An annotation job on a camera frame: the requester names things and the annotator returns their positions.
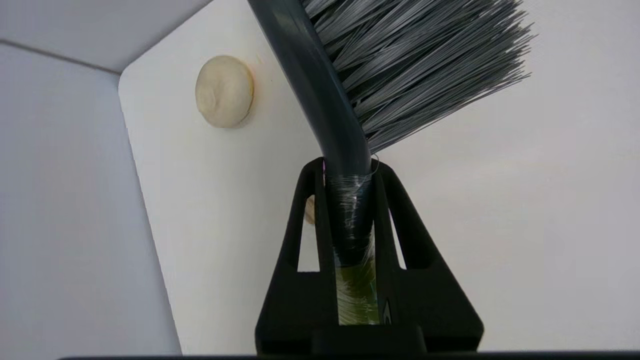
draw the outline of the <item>brush bristles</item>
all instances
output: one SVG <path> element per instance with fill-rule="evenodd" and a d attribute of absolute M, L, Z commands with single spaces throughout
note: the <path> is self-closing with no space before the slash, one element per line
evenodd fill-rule
<path fill-rule="evenodd" d="M 520 0 L 302 0 L 371 152 L 529 75 Z"/>

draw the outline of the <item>gray wall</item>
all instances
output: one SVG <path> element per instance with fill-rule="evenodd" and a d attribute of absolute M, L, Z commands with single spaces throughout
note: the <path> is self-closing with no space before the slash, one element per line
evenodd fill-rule
<path fill-rule="evenodd" d="M 118 76 L 0 44 L 0 358 L 179 354 Z"/>
<path fill-rule="evenodd" d="M 211 0 L 0 0 L 0 38 L 122 72 Z"/>

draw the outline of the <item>plastic wrap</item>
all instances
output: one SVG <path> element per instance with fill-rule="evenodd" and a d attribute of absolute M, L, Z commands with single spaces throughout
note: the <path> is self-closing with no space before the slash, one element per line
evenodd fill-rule
<path fill-rule="evenodd" d="M 341 325 L 379 323 L 371 179 L 371 175 L 326 176 Z"/>

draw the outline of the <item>black plastic stand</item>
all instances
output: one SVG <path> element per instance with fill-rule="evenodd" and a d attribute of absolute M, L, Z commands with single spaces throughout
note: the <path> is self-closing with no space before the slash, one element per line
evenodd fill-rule
<path fill-rule="evenodd" d="M 301 171 L 255 330 L 259 354 L 417 355 L 473 351 L 482 321 L 435 247 L 393 170 L 373 161 L 378 308 L 382 325 L 339 326 L 322 158 Z M 319 272 L 298 272 L 305 203 L 316 196 Z M 400 268 L 389 213 L 406 263 Z"/>

